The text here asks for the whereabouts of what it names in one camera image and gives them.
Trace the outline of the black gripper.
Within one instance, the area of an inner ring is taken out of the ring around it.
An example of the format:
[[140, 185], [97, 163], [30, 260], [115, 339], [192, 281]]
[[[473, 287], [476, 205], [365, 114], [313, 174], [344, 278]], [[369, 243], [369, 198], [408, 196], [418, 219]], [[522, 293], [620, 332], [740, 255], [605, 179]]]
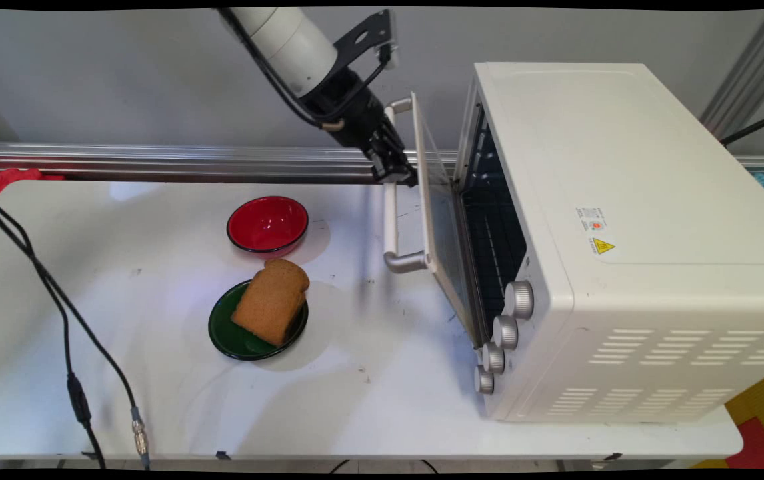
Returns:
[[384, 113], [384, 106], [370, 90], [382, 73], [379, 65], [366, 79], [349, 67], [328, 75], [320, 85], [299, 98], [302, 106], [321, 123], [343, 123], [331, 136], [343, 147], [357, 148], [369, 158], [376, 183], [403, 183], [415, 187], [417, 170], [409, 163], [399, 134]]

